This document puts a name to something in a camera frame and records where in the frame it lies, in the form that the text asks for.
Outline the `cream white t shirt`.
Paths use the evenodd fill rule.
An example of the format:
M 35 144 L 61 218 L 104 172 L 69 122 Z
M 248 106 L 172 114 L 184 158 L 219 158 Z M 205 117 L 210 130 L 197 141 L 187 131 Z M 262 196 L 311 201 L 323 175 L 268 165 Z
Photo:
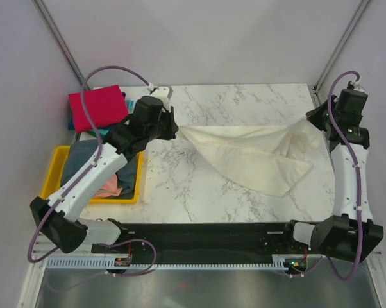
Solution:
M 289 126 L 182 126 L 176 135 L 227 179 L 274 197 L 285 196 L 311 170 L 305 153 L 322 139 L 304 117 Z

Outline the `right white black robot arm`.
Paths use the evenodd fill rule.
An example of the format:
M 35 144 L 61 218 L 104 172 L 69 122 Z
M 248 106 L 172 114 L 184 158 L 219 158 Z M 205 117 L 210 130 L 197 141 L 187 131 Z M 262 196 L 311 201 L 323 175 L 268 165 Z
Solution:
M 307 121 L 324 132 L 329 142 L 334 206 L 322 222 L 288 222 L 281 237 L 286 251 L 294 253 L 308 245 L 325 256 L 362 262 L 383 239 L 383 227 L 374 223 L 367 197 L 369 131 L 360 127 L 367 99 L 364 91 L 348 87 L 306 113 Z

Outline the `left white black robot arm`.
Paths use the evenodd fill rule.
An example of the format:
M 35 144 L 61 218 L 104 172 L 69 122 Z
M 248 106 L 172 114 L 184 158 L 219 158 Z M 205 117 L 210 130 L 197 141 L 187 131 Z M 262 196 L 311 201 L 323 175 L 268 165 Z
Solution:
M 79 221 L 90 199 L 149 142 L 171 140 L 177 131 L 169 95 L 152 92 L 142 96 L 133 113 L 102 138 L 97 150 L 65 185 L 47 199 L 37 196 L 31 202 L 36 232 L 44 234 L 63 253 L 79 248 L 91 235 L 90 227 Z

